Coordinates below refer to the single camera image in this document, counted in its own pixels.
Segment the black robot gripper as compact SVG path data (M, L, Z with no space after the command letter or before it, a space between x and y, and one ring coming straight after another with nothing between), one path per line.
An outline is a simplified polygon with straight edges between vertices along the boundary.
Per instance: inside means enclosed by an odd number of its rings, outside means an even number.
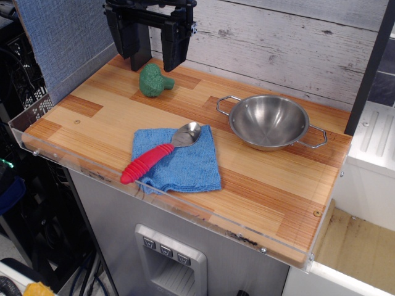
M172 7L169 14L150 7ZM106 1L103 5L118 53L127 59L136 52L135 25L161 29L164 70L171 72L186 60L189 39L197 32L196 1Z

